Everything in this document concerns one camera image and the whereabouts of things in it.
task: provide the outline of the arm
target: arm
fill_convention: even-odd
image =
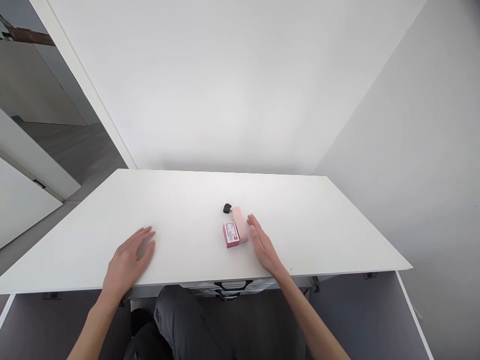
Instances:
[[[258,261],[265,270],[272,274],[280,285],[283,295],[305,336],[306,344],[313,358],[315,360],[350,359],[300,289],[295,285],[288,271],[280,262],[270,238],[262,230],[253,214],[248,215],[247,223],[250,226],[250,235]]]
[[[116,250],[108,264],[100,296],[88,313],[85,325],[67,360],[98,359],[120,300],[152,260],[154,241],[148,244],[141,259],[137,257],[137,250],[143,240],[155,234],[151,229],[151,226],[145,229],[142,227]]]

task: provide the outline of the tabletop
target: tabletop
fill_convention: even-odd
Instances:
[[[292,276],[412,267],[326,176],[118,169],[0,277],[0,293],[99,289],[116,248],[149,225],[155,253],[137,285],[269,277],[251,241],[226,247],[225,203],[244,222],[255,214]]]

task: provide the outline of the pink box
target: pink box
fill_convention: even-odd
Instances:
[[[233,221],[235,222],[236,228],[238,230],[238,236],[240,237],[240,244],[246,243],[249,240],[249,235],[247,234],[247,227],[245,226],[245,220],[242,216],[242,212],[238,206],[231,208],[231,215]]]
[[[239,232],[235,226],[235,221],[229,221],[223,224],[223,236],[225,237],[227,249],[240,244]]]

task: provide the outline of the drawer handle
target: drawer handle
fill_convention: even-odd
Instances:
[[[222,294],[222,290],[220,289],[217,289],[218,291],[218,294],[215,295],[217,298],[219,298],[220,300],[222,301],[233,301],[237,298],[238,295],[240,295],[239,292],[237,292],[236,294]]]
[[[218,287],[221,287],[222,290],[224,290],[224,291],[243,291],[247,288],[248,285],[250,285],[253,282],[254,282],[253,280],[245,280],[245,285],[244,286],[233,287],[233,288],[225,288],[221,281],[214,282],[214,284],[217,285]]]

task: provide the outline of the black shoe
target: black shoe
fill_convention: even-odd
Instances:
[[[154,320],[154,315],[147,309],[135,309],[130,313],[131,336],[134,337],[144,325]]]

